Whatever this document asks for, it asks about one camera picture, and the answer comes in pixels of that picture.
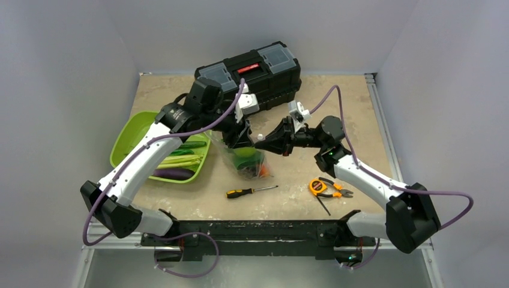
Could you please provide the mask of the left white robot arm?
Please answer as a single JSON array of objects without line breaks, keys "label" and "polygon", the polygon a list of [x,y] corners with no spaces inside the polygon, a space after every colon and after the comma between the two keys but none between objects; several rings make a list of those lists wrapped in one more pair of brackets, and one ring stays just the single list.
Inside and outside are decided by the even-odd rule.
[{"label": "left white robot arm", "polygon": [[80,188],[88,215],[82,230],[87,246],[98,244],[103,236],[90,241],[89,224],[93,218],[108,229],[108,235],[125,238],[133,232],[154,235],[163,245],[176,243],[179,229],[169,212],[138,208],[133,200],[141,186],[170,153],[190,136],[208,130],[233,132],[243,130],[238,105],[249,88],[245,79],[237,85],[230,105],[218,113],[223,104],[223,91],[218,82],[201,78],[193,82],[188,93],[164,105],[155,115],[148,131],[133,150],[106,176],[86,181]]}]

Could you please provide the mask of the orange green mango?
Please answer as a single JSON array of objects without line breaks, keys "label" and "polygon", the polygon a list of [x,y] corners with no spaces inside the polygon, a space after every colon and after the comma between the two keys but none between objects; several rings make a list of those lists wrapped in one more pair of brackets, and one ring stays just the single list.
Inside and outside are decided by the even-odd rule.
[{"label": "orange green mango", "polygon": [[266,164],[258,165],[258,177],[266,178],[271,176],[270,168]]}]

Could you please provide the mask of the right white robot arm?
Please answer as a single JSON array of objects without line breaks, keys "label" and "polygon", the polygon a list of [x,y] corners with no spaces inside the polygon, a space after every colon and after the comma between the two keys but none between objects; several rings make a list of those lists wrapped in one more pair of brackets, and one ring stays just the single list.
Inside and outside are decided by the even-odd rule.
[{"label": "right white robot arm", "polygon": [[362,163],[351,149],[343,146],[346,135],[342,121],[327,116],[315,128],[299,130],[287,116],[254,146],[273,154],[288,156],[295,147],[317,148],[318,168],[346,182],[371,198],[384,211],[381,214],[355,212],[337,228],[338,239],[351,244],[359,237],[389,240],[399,251],[409,254],[441,230],[429,192],[419,183],[408,185],[383,175]]}]

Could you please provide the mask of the green leafy vegetable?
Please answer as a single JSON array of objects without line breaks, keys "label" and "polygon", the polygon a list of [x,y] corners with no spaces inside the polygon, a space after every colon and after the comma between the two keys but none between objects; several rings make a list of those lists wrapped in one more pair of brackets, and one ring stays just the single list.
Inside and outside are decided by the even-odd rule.
[{"label": "green leafy vegetable", "polygon": [[250,167],[250,166],[256,166],[262,164],[264,162],[264,155],[263,154],[254,154],[252,157],[248,158],[241,158],[235,156],[233,158],[233,165],[234,167],[239,170],[243,167]]}]

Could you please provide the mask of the clear zip top bag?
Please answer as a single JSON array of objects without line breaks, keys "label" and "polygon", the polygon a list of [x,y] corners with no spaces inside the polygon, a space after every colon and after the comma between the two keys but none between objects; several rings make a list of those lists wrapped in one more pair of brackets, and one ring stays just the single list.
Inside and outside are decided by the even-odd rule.
[{"label": "clear zip top bag", "polygon": [[252,147],[228,148],[220,138],[220,132],[209,130],[205,135],[218,149],[225,165],[240,177],[246,180],[272,177],[264,151]]}]

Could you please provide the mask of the black grape bunch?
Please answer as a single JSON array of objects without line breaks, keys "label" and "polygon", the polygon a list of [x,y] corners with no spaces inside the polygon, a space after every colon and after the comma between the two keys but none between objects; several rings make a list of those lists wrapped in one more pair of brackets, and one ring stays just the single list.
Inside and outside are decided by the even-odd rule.
[{"label": "black grape bunch", "polygon": [[256,166],[243,167],[238,170],[239,176],[242,176],[247,179],[257,178],[258,177],[258,168]]}]

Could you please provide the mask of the green apple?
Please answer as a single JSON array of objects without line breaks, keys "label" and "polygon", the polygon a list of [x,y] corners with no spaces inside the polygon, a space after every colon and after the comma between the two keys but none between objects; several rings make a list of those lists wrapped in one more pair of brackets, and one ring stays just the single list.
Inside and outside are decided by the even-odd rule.
[{"label": "green apple", "polygon": [[235,148],[235,149],[233,149],[233,153],[237,157],[248,158],[248,157],[252,157],[253,155],[255,155],[256,149],[252,148],[252,147]]}]

